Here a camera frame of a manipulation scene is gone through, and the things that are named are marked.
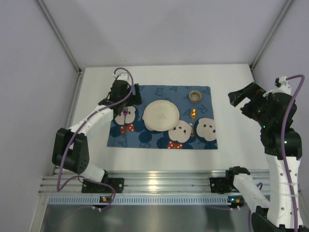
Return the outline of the cream ceramic plate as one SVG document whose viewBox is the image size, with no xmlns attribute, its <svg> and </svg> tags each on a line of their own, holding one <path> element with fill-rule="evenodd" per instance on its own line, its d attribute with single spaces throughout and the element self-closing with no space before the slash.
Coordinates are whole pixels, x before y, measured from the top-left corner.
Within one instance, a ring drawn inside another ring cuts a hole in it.
<svg viewBox="0 0 309 232">
<path fill-rule="evenodd" d="M 168 131 L 179 121 L 180 112 L 175 104 L 167 100 L 156 100 L 146 106 L 142 119 L 153 131 Z"/>
</svg>

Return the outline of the small beige cup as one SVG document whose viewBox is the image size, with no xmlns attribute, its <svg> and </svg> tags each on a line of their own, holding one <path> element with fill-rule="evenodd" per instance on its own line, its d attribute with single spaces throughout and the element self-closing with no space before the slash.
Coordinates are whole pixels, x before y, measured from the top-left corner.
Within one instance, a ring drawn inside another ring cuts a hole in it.
<svg viewBox="0 0 309 232">
<path fill-rule="evenodd" d="M 201 101 L 202 94 L 200 91 L 193 90 L 189 93 L 189 101 L 193 104 L 197 104 Z"/>
</svg>

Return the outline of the gold ornate spoon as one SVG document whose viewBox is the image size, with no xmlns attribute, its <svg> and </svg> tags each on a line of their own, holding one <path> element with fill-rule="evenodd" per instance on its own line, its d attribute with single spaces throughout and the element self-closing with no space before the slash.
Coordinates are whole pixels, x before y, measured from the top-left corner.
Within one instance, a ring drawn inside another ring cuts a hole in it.
<svg viewBox="0 0 309 232">
<path fill-rule="evenodd" d="M 194 134 L 194 121 L 195 121 L 196 116 L 197 116 L 197 111 L 195 108 L 193 108 L 190 112 L 190 117 L 192 119 L 192 127 L 191 127 L 191 134 L 190 134 L 191 137 L 194 137 L 195 135 Z"/>
</svg>

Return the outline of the blue cartoon mouse placemat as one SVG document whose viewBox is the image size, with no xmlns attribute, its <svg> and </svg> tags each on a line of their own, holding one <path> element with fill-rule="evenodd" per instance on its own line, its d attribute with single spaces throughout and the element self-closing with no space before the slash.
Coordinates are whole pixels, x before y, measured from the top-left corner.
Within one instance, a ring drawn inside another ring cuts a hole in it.
<svg viewBox="0 0 309 232">
<path fill-rule="evenodd" d="M 197 104 L 189 101 L 189 93 L 193 90 L 202 94 L 202 99 Z M 143 85 L 140 93 L 142 104 L 128 107 L 127 116 L 120 115 L 112 121 L 108 147 L 195 150 L 218 148 L 209 86 Z M 142 119 L 146 106 L 156 100 L 170 101 L 179 109 L 179 121 L 168 131 L 154 131 Z M 190 112 L 193 108 L 196 109 L 197 116 L 194 121 L 195 135 L 191 137 Z"/>
</svg>

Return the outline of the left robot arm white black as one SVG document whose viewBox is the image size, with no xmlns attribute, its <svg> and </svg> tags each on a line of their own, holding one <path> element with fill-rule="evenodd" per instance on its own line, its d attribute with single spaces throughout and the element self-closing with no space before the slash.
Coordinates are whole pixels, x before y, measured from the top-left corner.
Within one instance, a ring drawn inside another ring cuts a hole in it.
<svg viewBox="0 0 309 232">
<path fill-rule="evenodd" d="M 52 163 L 83 178 L 102 183 L 106 171 L 90 162 L 88 140 L 124 108 L 142 103 L 139 84 L 115 80 L 107 97 L 79 123 L 56 132 Z"/>
</svg>

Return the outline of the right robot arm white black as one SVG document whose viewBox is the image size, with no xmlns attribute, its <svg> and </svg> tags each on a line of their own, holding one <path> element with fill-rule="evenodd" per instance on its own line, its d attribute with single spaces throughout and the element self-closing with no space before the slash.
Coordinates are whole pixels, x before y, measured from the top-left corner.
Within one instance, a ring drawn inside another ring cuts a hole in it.
<svg viewBox="0 0 309 232">
<path fill-rule="evenodd" d="M 309 229 L 303 224 L 298 200 L 302 140 L 291 128 L 297 106 L 290 86 L 281 84 L 278 89 L 265 91 L 252 82 L 241 90 L 230 92 L 228 97 L 232 106 L 249 99 L 240 110 L 260 125 L 260 140 L 269 167 L 269 199 L 246 168 L 237 166 L 225 172 L 250 209 L 253 231 L 307 232 Z"/>
</svg>

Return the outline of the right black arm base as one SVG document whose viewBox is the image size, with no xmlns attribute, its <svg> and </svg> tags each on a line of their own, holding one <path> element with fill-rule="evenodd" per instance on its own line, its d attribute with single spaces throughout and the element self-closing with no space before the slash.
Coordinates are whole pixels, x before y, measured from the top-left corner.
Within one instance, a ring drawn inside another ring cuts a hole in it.
<svg viewBox="0 0 309 232">
<path fill-rule="evenodd" d="M 229 177 L 212 177 L 210 178 L 211 193 L 225 194 L 238 192 L 233 185 L 233 178 Z"/>
</svg>

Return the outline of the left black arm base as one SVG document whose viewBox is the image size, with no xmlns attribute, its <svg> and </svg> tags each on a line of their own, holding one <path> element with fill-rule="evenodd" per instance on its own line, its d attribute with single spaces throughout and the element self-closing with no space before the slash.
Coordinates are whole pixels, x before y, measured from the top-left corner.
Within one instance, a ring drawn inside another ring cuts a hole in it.
<svg viewBox="0 0 309 232">
<path fill-rule="evenodd" d="M 109 178 L 107 183 L 108 186 L 102 184 L 93 183 L 88 180 L 83 180 L 82 193 L 112 193 L 114 189 L 115 193 L 122 193 L 124 189 L 124 179 L 123 178 Z"/>
</svg>

